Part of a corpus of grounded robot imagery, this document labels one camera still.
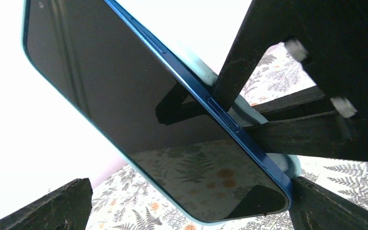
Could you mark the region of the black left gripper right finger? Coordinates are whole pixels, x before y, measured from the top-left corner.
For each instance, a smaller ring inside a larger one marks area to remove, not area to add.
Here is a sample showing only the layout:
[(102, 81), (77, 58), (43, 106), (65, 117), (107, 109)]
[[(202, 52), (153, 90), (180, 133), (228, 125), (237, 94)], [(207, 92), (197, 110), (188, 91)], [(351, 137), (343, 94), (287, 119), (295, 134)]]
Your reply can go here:
[(292, 179), (296, 230), (368, 230), (368, 211), (304, 177)]

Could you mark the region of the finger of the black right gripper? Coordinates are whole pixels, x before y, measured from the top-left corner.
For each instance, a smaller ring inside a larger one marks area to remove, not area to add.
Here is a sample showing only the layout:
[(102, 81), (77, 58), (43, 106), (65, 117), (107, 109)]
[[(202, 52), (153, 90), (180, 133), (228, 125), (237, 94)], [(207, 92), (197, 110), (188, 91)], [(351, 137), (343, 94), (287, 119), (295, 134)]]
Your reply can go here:
[(284, 39), (284, 0), (253, 0), (247, 10), (212, 96), (228, 111), (266, 50)]

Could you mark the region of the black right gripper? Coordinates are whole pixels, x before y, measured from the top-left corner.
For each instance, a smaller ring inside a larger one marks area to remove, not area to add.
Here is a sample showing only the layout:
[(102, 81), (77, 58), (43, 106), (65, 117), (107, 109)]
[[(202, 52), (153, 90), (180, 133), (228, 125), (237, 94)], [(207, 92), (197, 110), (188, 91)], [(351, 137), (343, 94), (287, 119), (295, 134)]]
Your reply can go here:
[(368, 0), (285, 0), (283, 40), (307, 52), (317, 86), (256, 105), (245, 127), (265, 151), (368, 161)]

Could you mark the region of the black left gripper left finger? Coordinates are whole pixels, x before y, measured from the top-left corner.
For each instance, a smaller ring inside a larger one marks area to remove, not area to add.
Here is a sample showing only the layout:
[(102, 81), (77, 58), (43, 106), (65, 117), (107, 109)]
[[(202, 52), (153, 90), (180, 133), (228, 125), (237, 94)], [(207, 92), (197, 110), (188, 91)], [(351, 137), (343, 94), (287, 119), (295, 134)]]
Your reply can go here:
[(92, 210), (89, 178), (75, 179), (0, 219), (0, 230), (85, 230)]

